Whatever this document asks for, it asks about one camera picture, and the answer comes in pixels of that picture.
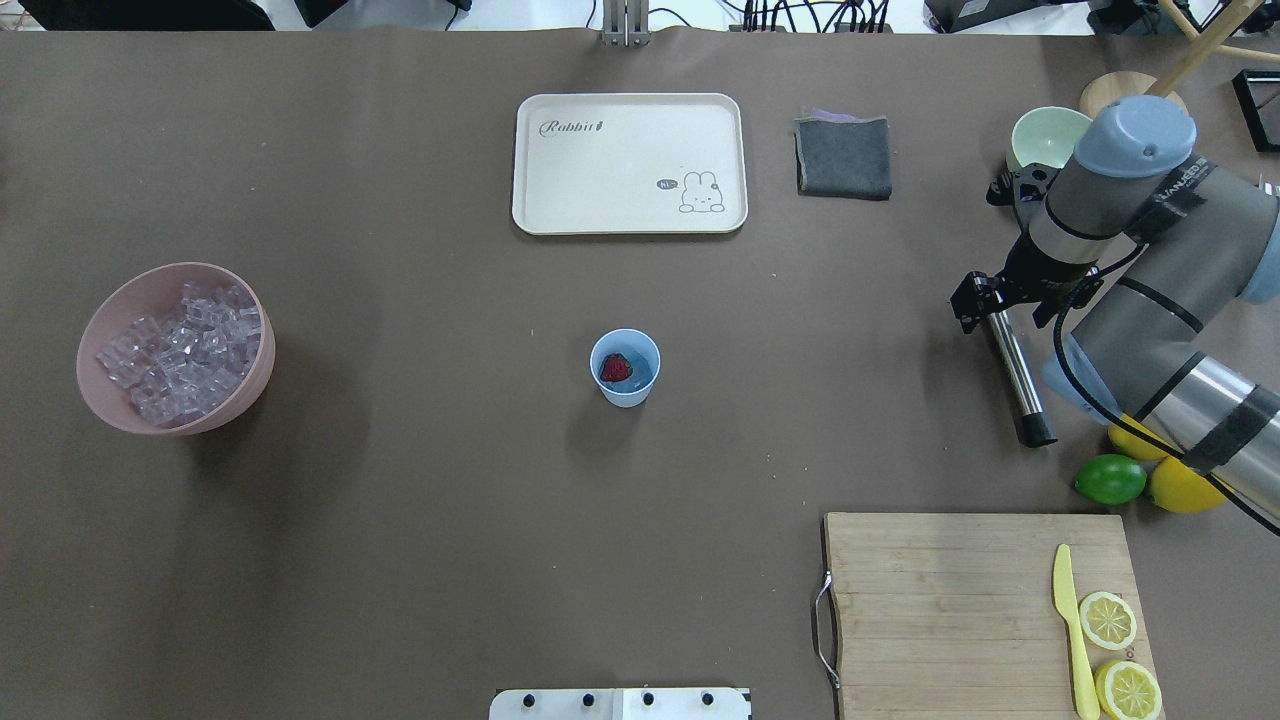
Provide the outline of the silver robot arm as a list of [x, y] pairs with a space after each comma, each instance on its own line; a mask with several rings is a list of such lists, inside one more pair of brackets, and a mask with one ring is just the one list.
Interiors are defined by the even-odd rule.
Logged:
[[1277, 197], [1196, 152], [1175, 102], [1108, 104], [993, 275], [950, 299], [965, 332], [1019, 304], [1060, 325], [1101, 282], [1119, 234], [1126, 270], [1069, 334], [1053, 336], [1044, 380], [1100, 421], [1129, 416], [1268, 529], [1277, 525], [1277, 393], [1202, 352], [1197, 336], [1233, 300], [1277, 297]]

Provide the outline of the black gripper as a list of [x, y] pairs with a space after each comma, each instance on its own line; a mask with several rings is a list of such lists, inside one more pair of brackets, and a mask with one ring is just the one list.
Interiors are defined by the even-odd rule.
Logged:
[[1068, 295], [1097, 270], [1096, 261], [1066, 263], [1041, 250], [1029, 234], [1011, 247], [995, 275], [969, 272], [950, 296], [950, 307], [964, 334], [972, 334], [989, 315], [1019, 304], [1036, 304], [1032, 320], [1046, 328], [1064, 307]]

